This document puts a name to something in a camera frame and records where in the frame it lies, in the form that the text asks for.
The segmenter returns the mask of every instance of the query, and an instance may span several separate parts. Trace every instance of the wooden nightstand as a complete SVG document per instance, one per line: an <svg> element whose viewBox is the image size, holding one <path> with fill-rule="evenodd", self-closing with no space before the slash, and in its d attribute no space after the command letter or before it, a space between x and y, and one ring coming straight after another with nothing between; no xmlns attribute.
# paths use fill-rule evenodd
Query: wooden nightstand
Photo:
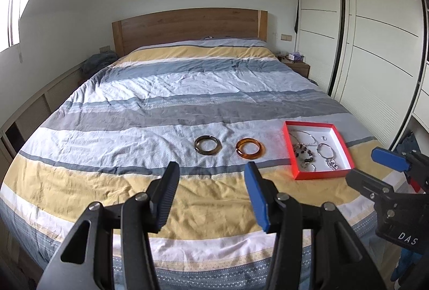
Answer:
<svg viewBox="0 0 429 290"><path fill-rule="evenodd" d="M293 71L299 73L302 77L308 78L310 72L310 65L303 61L293 62L292 60L283 59L282 63L289 66Z"/></svg>

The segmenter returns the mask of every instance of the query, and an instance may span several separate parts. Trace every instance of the striped duvet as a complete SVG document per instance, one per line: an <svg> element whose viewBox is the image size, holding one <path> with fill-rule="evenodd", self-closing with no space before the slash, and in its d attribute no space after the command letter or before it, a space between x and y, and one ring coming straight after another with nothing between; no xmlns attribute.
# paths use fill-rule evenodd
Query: striped duvet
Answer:
<svg viewBox="0 0 429 290"><path fill-rule="evenodd" d="M0 190L1 217L46 267L74 221L92 201L124 202L144 191L169 161L181 179L166 226L151 236L163 289L261 288L274 235L257 225L235 143L265 146L262 175L301 202L337 204L375 260L372 204L345 180L294 181L282 138L285 120L334 123L357 168L396 188L403 176L371 161L379 145L347 110L280 63L259 40L216 39L142 47L85 82L31 136ZM194 151L201 135L222 142L217 155ZM114 277L123 284L120 236ZM304 233L302 288L308 286Z"/></svg>

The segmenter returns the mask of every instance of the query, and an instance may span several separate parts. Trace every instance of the metal screw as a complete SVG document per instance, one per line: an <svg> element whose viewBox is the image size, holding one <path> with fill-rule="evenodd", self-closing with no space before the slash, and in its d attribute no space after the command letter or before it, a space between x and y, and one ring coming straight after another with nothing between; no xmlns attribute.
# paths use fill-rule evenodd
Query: metal screw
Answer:
<svg viewBox="0 0 429 290"><path fill-rule="evenodd" d="M147 200L147 198L149 198L149 196L145 192L140 192L136 194L136 200L138 202L144 202L145 200Z"/></svg>
<svg viewBox="0 0 429 290"><path fill-rule="evenodd" d="M101 204L99 202L92 202L89 205L89 210L94 211L94 210L98 210L100 208Z"/></svg>
<svg viewBox="0 0 429 290"><path fill-rule="evenodd" d="M325 208L326 211L334 211L335 210L335 204L331 202L326 202L323 204L323 208Z"/></svg>
<svg viewBox="0 0 429 290"><path fill-rule="evenodd" d="M289 198L290 196L287 193L284 193L284 192L277 193L277 200L284 201L284 200L288 200Z"/></svg>

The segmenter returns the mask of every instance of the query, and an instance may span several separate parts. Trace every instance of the wall socket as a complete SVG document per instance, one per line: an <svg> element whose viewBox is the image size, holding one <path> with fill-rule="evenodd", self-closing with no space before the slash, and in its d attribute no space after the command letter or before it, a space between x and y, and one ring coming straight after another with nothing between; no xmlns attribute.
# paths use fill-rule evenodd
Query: wall socket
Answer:
<svg viewBox="0 0 429 290"><path fill-rule="evenodd" d="M105 45L104 47L100 47L100 53L106 53L110 51L110 45Z"/></svg>
<svg viewBox="0 0 429 290"><path fill-rule="evenodd" d="M282 41L292 41L292 36L291 35L283 35L280 37L280 39Z"/></svg>

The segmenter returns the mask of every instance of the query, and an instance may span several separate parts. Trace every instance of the wooden headboard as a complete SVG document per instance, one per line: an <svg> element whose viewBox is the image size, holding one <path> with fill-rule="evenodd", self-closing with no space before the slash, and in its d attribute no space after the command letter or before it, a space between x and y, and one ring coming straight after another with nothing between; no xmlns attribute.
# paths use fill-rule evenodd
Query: wooden headboard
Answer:
<svg viewBox="0 0 429 290"><path fill-rule="evenodd" d="M268 12L240 8L191 8L158 12L112 23L116 53L123 57L151 44L214 38L267 40Z"/></svg>

